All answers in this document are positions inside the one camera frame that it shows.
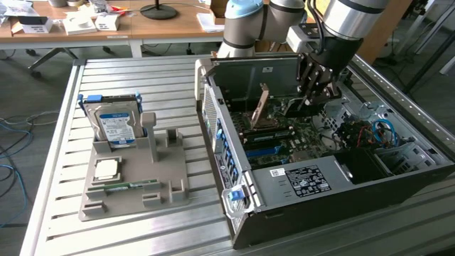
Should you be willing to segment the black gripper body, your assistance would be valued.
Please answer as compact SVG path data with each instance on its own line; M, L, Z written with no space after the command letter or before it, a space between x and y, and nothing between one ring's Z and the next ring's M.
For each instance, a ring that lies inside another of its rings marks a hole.
M320 54L310 53L311 59L334 72L346 68L363 43L363 39L346 40L339 37L324 38L324 48Z

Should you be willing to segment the wooden cabinet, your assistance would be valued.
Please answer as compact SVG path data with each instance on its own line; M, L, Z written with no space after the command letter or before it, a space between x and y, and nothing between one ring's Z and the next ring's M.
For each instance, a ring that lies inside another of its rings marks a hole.
M358 56L373 63L378 58L382 48L393 35L393 31L403 17L413 0L391 0L377 20L377 23L365 37L363 44L357 52Z

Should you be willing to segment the green motherboard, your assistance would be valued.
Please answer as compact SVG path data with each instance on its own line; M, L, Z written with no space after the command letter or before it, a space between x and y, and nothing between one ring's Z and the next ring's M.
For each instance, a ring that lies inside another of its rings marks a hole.
M283 107L291 97L270 98L270 110L278 110ZM300 162L314 158L330 155L331 152L340 148L339 141L334 135L330 135L331 128L316 125L316 117L295 117L287 118L276 114L278 127L271 129L290 129L292 133L288 137L275 140L266 140L254 143L243 143L243 133L251 131L248 128L247 119L252 114L258 105L258 100L234 101L228 104L232 123L236 129L236 134L244 152L254 149L263 149L275 146L282 146L276 155L262 157L247 157L252 170L263 169L272 166L284 165L294 162Z

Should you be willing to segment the CPU socket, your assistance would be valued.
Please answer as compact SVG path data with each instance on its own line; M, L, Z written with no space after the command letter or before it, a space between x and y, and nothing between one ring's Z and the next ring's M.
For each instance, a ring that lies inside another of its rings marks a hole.
M255 110L248 116L247 124L251 130L264 130L276 128L278 120L267 111L259 112L259 110Z

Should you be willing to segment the blue expansion slot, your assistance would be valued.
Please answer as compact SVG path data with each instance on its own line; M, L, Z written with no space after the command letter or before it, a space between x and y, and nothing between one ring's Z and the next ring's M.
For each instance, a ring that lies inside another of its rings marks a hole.
M267 155L276 155L280 151L282 146L275 146L270 148L263 148L263 149L254 149L246 151L246 156L247 157L262 157Z

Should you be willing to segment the brown cardboard box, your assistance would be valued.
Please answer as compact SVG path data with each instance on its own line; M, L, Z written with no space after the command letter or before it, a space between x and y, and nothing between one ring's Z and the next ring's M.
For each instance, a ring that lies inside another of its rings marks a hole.
M228 1L230 0L210 0L210 9L216 18L224 18Z

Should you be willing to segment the grey power supply unit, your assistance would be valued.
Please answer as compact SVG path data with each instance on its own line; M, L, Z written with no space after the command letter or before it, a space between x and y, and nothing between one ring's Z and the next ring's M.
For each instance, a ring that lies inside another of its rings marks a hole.
M334 156L254 170L252 179L266 209L300 203L354 187Z

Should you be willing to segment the open black PC case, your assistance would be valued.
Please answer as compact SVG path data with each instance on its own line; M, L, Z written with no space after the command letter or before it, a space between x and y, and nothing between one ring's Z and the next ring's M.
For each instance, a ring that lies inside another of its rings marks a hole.
M433 120L399 88L359 57L342 71L342 98L312 105L315 124L331 128L339 151L370 149L390 177L354 184L320 198L266 209L254 187L252 169L232 123L228 104L258 100L266 83L272 98L298 98L299 57L294 54L196 61L198 114L222 209L234 248L254 249L280 238L344 226L350 220L378 220L397 213L402 223L417 219L410 204L431 185L455 178L455 136ZM243 189L244 199L228 193Z

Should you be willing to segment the wooden desk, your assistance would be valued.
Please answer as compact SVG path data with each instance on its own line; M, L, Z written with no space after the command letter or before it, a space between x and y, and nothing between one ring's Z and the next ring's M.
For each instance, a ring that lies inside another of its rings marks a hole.
M116 31L67 35L63 26L54 25L51 32L27 34L12 33L16 18L10 18L0 26L0 50L51 49L59 47L90 47L128 45L135 58L143 56L143 44L202 43L223 41L223 33L207 33L196 18L204 10L196 8L198 0L176 0L179 14L170 20L152 20L142 14L120 17Z

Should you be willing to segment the black lamp base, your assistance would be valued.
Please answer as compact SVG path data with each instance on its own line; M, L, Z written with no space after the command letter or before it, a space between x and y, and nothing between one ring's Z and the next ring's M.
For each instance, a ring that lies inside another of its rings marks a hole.
M160 4L160 0L155 0L155 3L151 5L146 5L139 9L140 14L152 20L167 20L172 19L178 16L178 10Z

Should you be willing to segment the hard disk in blue caddy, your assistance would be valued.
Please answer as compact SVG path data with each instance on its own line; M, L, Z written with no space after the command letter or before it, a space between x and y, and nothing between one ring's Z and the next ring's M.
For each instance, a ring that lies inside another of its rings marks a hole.
M111 148L124 148L144 137L142 101L139 93L114 96L79 94L78 104L90 120L96 141L107 141Z

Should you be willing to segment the small white labelled box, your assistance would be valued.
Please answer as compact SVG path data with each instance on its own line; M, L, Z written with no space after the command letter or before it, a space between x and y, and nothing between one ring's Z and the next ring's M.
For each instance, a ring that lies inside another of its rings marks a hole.
M120 24L120 16L108 14L99 15L95 20L95 26L100 31L118 31Z

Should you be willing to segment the green RAM stick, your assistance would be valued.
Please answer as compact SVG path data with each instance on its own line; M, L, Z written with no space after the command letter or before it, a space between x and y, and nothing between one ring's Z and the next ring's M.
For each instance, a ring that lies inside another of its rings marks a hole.
M104 190L106 192L123 191L123 190L143 188L146 185L151 185L152 183L156 183L156 182L158 182L158 179L135 181L135 182L122 182L122 183L115 183L110 185L100 185L96 187L91 187L88 188L88 191L95 191L95 190Z

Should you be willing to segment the silver CPU chip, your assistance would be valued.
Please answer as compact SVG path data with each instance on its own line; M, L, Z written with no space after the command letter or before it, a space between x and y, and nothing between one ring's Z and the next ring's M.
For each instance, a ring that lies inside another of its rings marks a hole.
M95 166L95 180L112 179L118 174L118 160L107 159L96 163Z

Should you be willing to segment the white box with tape roll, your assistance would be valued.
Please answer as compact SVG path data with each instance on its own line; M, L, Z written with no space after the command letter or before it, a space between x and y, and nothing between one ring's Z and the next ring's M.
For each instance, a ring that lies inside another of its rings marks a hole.
M63 19L63 26L67 35L98 32L91 16L76 13L67 13L67 17Z

